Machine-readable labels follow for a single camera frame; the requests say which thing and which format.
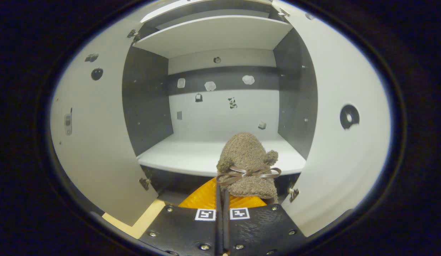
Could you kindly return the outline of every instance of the brown ribbon bow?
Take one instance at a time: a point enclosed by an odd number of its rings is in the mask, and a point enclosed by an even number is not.
[[[216,177],[217,184],[219,184],[221,186],[231,185],[231,184],[235,183],[236,181],[241,180],[242,178],[247,177],[247,176],[255,176],[258,178],[277,178],[282,173],[282,171],[279,168],[270,168],[269,165],[267,165],[267,164],[263,164],[261,167],[259,167],[256,170],[244,170],[244,169],[240,169],[236,166],[230,167],[230,170],[236,171],[238,173],[217,175],[217,177]],[[276,173],[276,174],[263,174],[264,172],[267,172],[269,170],[275,170],[278,173]],[[219,181],[219,178],[222,176],[230,176],[230,177],[227,180],[221,182],[221,181]]]

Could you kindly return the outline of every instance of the open cabinet door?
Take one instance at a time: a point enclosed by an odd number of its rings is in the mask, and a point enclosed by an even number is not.
[[[317,81],[318,109],[307,162],[283,208],[306,236],[355,208],[373,187],[388,155],[391,116],[382,80],[346,37],[281,0],[272,6],[303,39]],[[352,105],[358,117],[342,109]],[[341,119],[359,123],[344,128]]]
[[[128,136],[122,75],[139,21],[127,17],[106,28],[68,63],[51,102],[51,137],[59,162],[84,196],[132,226],[157,193],[144,175]]]

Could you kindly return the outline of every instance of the brown fuzzy plush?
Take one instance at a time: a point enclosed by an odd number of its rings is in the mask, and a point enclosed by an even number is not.
[[[261,142],[251,133],[237,133],[225,144],[217,164],[217,173],[235,173],[230,170],[236,166],[244,170],[254,170],[267,163],[269,166],[277,162],[276,151],[264,150]],[[219,181],[225,181],[226,176],[220,177]],[[277,204],[277,190],[272,178],[258,178],[253,176],[244,177],[241,180],[228,185],[228,190],[233,196],[258,196],[262,199],[270,199],[271,203]]]

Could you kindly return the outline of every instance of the gray side panel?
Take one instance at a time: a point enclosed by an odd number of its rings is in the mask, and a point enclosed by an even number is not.
[[[143,27],[140,34],[157,29]],[[122,105],[129,138],[139,155],[173,133],[165,87],[168,59],[130,47],[122,77]]]
[[[247,85],[243,82],[243,76],[253,76],[255,82]],[[167,87],[170,95],[187,94],[191,92],[206,92],[204,84],[213,81],[216,84],[215,91],[219,90],[243,90],[243,89],[279,89],[279,71],[277,68],[265,66],[224,66],[221,68],[204,68],[186,71],[168,76]],[[178,88],[178,79],[185,78],[184,88]]]
[[[295,29],[277,45],[274,56],[277,68],[284,74],[279,77],[278,133],[307,159],[317,118],[317,84],[312,60]]]
[[[240,10],[256,10],[262,12],[271,12],[271,5],[263,3],[243,1],[243,0],[215,0],[196,3],[193,5],[187,5],[176,10],[172,10],[168,13],[164,13],[154,19],[145,22],[147,26],[156,27],[160,24],[172,21],[174,19],[181,18],[190,14],[209,11],[209,10],[222,10],[222,9],[240,9]]]

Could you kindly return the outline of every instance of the bolt head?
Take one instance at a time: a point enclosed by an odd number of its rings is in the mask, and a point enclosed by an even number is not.
[[[200,246],[200,249],[203,251],[206,251],[206,250],[211,249],[211,247],[209,245],[202,245],[202,246]]]

